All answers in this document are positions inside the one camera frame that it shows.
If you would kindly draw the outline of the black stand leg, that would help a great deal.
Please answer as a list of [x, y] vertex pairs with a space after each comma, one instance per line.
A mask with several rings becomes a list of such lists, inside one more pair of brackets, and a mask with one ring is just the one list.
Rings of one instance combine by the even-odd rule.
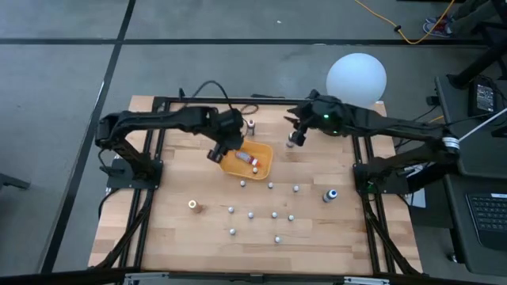
[[457, 88], [463, 89], [468, 83], [478, 77], [486, 68], [495, 62], [500, 63], [501, 80], [507, 80], [507, 64], [503, 62], [502, 56], [507, 53], [507, 37], [493, 44], [488, 50], [479, 56], [471, 65], [457, 75], [448, 74], [449, 83]]

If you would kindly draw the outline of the black crossbar silver brackets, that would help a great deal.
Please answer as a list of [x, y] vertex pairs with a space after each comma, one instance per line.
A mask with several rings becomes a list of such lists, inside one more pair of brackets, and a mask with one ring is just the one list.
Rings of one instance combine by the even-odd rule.
[[252, 284], [277, 282], [316, 282], [333, 285], [493, 285], [454, 279], [439, 279], [427, 275], [379, 273], [352, 275], [290, 275], [262, 273], [206, 273], [206, 272], [142, 272], [139, 268], [89, 268], [80, 271], [0, 276], [0, 285], [105, 285], [136, 282], [145, 279], [226, 280]]

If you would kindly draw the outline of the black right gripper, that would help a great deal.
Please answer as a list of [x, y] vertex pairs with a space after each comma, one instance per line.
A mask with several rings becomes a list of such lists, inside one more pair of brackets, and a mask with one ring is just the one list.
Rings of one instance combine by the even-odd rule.
[[292, 108], [294, 116], [284, 116], [287, 121], [296, 121], [292, 124], [296, 145], [304, 144], [308, 129], [317, 129], [330, 136], [348, 136], [342, 108], [342, 102], [336, 97], [322, 95], [316, 89], [311, 90], [304, 102]]

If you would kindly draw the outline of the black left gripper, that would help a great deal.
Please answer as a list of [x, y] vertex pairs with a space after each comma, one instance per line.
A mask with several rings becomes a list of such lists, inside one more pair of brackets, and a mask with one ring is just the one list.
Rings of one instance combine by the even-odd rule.
[[213, 162], [221, 162], [227, 155], [228, 150], [239, 150], [244, 141], [242, 134], [244, 120], [238, 109], [229, 109], [225, 112], [219, 113], [217, 120], [217, 143], [225, 150], [209, 150], [207, 159]]

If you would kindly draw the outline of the white globe lamp black base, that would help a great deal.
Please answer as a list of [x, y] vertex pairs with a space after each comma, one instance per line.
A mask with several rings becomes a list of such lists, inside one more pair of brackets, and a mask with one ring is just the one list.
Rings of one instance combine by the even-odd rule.
[[374, 56], [352, 53], [341, 57], [326, 76], [326, 93], [344, 103], [371, 108], [387, 88], [387, 72]]

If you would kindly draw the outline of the black laptop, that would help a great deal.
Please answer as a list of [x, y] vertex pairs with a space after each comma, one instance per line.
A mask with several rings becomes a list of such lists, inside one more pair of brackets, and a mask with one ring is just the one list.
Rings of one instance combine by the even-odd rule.
[[469, 193], [466, 199], [479, 243], [507, 252], [507, 194]]

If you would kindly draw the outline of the black power adapter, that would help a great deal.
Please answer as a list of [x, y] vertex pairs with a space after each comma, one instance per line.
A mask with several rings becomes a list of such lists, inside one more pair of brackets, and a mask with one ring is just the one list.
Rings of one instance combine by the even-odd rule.
[[475, 79], [471, 82], [468, 97], [468, 115], [478, 116], [496, 111], [496, 93], [486, 79]]

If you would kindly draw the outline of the grey furniture leg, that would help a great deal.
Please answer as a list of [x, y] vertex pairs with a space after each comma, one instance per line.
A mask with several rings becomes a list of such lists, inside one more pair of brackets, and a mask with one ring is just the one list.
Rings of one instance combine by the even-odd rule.
[[30, 187], [30, 183], [24, 180], [17, 179], [0, 173], [0, 190], [4, 187], [15, 187], [20, 190], [27, 190]]

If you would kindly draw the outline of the black side desk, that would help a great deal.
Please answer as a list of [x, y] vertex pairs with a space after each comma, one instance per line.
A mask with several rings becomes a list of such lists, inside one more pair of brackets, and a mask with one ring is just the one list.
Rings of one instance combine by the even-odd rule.
[[452, 133], [459, 138], [466, 135], [459, 143], [458, 172], [444, 177], [457, 259], [472, 273], [507, 277], [507, 252], [479, 243], [466, 199], [469, 193], [507, 194], [507, 123], [505, 137], [493, 136], [499, 128], [495, 123], [470, 134], [484, 120], [469, 117], [469, 91], [454, 88], [446, 77], [435, 78], [435, 85]]

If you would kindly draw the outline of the white paper sheet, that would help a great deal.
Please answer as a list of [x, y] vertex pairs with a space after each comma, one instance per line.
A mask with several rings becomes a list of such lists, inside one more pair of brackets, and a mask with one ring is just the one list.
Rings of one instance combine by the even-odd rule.
[[413, 193], [404, 194], [403, 198], [411, 207], [426, 208], [425, 190], [423, 188]]

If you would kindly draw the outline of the yellow plastic basket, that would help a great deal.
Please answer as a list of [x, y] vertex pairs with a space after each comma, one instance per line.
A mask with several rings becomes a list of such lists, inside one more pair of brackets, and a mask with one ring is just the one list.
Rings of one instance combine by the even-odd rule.
[[[235, 157], [236, 151], [247, 152], [248, 154], [251, 154], [258, 159], [260, 163], [258, 166], [258, 174], [253, 174], [252, 169], [254, 166]], [[239, 150], [229, 151], [223, 160], [219, 163], [219, 166], [225, 173], [237, 177], [261, 181], [269, 176], [272, 162], [273, 149], [271, 146], [259, 142], [245, 140]]]

